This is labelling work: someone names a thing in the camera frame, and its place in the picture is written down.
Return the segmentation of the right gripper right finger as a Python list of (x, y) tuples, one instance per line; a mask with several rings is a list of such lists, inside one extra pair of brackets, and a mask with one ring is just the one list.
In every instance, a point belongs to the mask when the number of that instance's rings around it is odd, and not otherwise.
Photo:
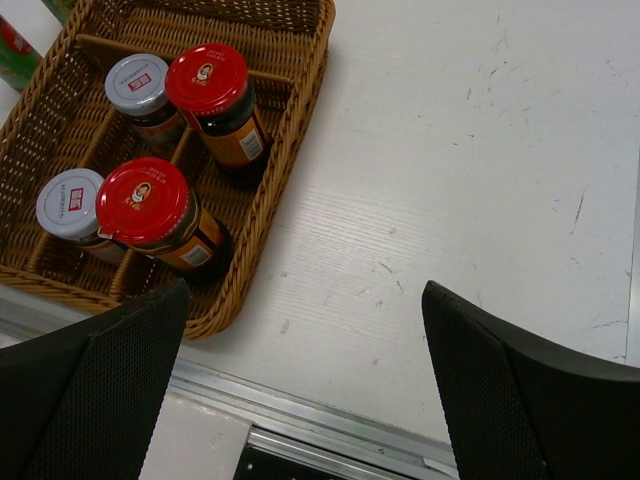
[(421, 305), (460, 478), (638, 478), (638, 368), (551, 342), (435, 281)]

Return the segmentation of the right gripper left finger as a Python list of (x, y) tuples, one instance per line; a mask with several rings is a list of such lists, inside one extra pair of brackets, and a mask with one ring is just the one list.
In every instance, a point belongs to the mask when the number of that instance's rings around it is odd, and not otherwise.
[(179, 280), (2, 349), (2, 478), (138, 478), (190, 302)]

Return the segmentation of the white-lid sauce jar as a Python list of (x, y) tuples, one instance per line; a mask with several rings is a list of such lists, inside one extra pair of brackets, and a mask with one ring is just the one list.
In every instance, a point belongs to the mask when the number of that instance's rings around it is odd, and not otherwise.
[(104, 90), (112, 106), (139, 136), (154, 147), (175, 148), (184, 119), (165, 89), (169, 66), (152, 54), (134, 54), (109, 70)]
[(91, 169), (63, 171), (40, 190), (36, 218), (49, 234), (100, 260), (119, 265), (126, 250), (98, 235), (96, 199), (103, 181), (103, 177)]

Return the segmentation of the red-lid sauce jar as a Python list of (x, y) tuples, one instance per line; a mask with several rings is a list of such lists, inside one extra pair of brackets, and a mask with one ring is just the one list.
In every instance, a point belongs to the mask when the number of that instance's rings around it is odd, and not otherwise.
[(193, 47), (169, 66), (165, 90), (222, 174), (240, 187), (257, 186), (272, 138), (242, 54), (221, 43)]
[(98, 236), (159, 260), (187, 277), (216, 279), (229, 268), (233, 238), (169, 161), (141, 157), (115, 168), (99, 188)]

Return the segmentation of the green sauce bottle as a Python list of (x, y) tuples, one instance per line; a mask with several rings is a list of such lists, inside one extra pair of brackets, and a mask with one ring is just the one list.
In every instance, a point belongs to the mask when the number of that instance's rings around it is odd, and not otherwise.
[(42, 56), (17, 30), (1, 17), (1, 79), (16, 91), (29, 84)]
[(71, 16), (76, 0), (42, 0), (42, 3), (64, 25)]

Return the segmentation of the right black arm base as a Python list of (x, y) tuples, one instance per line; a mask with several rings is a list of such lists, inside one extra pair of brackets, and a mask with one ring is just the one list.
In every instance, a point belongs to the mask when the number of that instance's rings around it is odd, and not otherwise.
[(338, 476), (247, 446), (240, 456), (234, 480), (330, 480)]

